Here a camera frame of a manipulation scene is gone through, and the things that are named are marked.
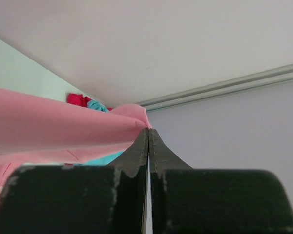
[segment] scratched black surface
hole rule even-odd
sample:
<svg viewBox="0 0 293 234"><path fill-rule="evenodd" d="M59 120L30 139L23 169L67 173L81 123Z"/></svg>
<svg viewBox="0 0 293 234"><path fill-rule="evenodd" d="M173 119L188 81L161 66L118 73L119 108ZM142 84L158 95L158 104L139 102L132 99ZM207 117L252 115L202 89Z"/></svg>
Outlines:
<svg viewBox="0 0 293 234"><path fill-rule="evenodd" d="M272 173L193 169L146 129L105 167L15 171L0 196L0 234L145 233L148 154L153 233L293 234L293 211Z"/></svg>
<svg viewBox="0 0 293 234"><path fill-rule="evenodd" d="M0 196L0 234L141 233L147 159L142 130L113 165L18 169Z"/></svg>

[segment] pink cloth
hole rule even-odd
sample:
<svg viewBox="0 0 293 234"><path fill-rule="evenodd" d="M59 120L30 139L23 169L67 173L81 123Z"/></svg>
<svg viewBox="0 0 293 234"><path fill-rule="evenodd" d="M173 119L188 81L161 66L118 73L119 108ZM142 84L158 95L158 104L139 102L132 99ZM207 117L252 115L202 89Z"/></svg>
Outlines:
<svg viewBox="0 0 293 234"><path fill-rule="evenodd" d="M128 148L146 110L124 105L109 113L0 89L0 186L20 165L83 163Z"/></svg>

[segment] turquoise cloth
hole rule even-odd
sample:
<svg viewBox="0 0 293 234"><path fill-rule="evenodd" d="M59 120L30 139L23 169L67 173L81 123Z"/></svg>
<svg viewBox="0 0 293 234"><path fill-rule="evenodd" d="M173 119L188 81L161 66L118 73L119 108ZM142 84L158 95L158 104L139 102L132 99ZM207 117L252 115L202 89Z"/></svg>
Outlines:
<svg viewBox="0 0 293 234"><path fill-rule="evenodd" d="M99 103L97 100L91 100L88 102L87 105L88 105L88 108L93 110L109 112L109 110L104 105Z"/></svg>
<svg viewBox="0 0 293 234"><path fill-rule="evenodd" d="M83 164L80 164L81 166L105 166L107 164L109 164L110 162L112 162L113 160L117 159L117 157L119 155L121 155L123 153L123 151L99 158L99 159L95 159L89 162L85 162Z"/></svg>

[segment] ceiling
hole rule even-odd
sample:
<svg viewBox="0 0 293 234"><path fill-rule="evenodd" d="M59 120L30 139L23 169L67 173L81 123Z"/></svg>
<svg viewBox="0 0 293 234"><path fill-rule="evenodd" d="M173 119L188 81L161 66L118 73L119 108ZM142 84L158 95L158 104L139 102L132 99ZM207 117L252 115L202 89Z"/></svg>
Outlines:
<svg viewBox="0 0 293 234"><path fill-rule="evenodd" d="M0 0L0 39L115 106L293 64L293 0Z"/></svg>

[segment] light blue wall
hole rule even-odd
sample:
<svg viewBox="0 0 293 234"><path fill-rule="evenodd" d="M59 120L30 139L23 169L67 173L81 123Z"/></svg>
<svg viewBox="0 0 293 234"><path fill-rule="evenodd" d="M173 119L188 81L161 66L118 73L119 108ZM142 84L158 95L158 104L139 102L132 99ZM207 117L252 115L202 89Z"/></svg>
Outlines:
<svg viewBox="0 0 293 234"><path fill-rule="evenodd" d="M0 40L0 88L65 101L80 90Z"/></svg>
<svg viewBox="0 0 293 234"><path fill-rule="evenodd" d="M194 168L274 172L293 207L293 82L148 117L167 146Z"/></svg>

